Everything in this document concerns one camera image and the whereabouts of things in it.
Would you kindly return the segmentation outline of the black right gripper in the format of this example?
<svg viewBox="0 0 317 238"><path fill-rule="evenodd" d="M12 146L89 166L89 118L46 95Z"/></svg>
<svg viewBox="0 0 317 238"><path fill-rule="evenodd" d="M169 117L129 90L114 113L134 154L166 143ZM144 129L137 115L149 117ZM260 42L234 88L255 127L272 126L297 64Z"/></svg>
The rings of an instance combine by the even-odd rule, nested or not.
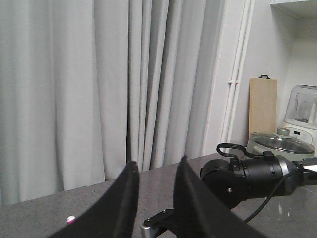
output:
<svg viewBox="0 0 317 238"><path fill-rule="evenodd" d="M174 209L165 209L150 218L146 218L140 225L143 238L157 238L166 231L178 235L179 228L176 224Z"/></svg>

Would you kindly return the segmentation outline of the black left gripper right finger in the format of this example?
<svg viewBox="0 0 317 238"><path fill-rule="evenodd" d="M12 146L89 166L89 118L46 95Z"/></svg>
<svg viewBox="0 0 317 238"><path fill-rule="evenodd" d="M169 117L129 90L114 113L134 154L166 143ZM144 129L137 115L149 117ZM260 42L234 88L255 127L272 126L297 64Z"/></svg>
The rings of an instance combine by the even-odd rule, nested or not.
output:
<svg viewBox="0 0 317 238"><path fill-rule="evenodd" d="M173 205L178 238L264 238L232 213L199 179L187 157L178 165Z"/></svg>

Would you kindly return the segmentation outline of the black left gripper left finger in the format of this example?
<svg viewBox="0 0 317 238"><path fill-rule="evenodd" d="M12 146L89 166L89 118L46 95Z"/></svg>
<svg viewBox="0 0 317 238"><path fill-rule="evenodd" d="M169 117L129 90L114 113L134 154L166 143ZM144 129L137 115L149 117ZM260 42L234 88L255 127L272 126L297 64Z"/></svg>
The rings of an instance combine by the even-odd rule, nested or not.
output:
<svg viewBox="0 0 317 238"><path fill-rule="evenodd" d="M102 197L52 238L130 238L139 197L139 169L128 162Z"/></svg>

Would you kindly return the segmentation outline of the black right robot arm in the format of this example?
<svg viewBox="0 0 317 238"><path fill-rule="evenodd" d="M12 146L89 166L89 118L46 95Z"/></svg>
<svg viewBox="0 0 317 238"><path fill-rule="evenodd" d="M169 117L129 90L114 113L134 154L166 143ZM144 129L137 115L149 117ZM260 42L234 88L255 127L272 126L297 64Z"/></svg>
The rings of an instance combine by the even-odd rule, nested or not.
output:
<svg viewBox="0 0 317 238"><path fill-rule="evenodd" d="M144 238L156 238L166 231L179 238L260 238L262 234L232 213L240 202L286 196L304 185L317 182L317 160L289 161L270 152L239 160L208 161L196 175L183 158L178 166L174 207L141 225Z"/></svg>

